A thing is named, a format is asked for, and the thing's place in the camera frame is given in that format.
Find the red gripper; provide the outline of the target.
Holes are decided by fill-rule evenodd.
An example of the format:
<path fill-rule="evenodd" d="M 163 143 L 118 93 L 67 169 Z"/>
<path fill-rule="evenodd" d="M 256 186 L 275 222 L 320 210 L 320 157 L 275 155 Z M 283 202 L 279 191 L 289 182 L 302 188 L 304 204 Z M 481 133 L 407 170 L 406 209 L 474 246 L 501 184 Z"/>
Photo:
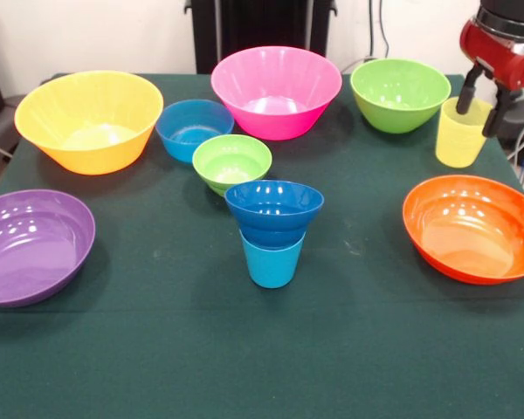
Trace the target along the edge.
<path fill-rule="evenodd" d="M 475 97 L 476 81 L 482 67 L 500 82 L 497 85 L 496 103 L 487 116 L 482 134 L 497 134 L 504 116 L 512 103 L 512 92 L 524 88 L 524 43 L 500 38 L 478 26 L 472 19 L 465 23 L 459 38 L 460 49 L 474 65 L 466 74 L 460 90 L 456 110 L 467 114 Z"/>

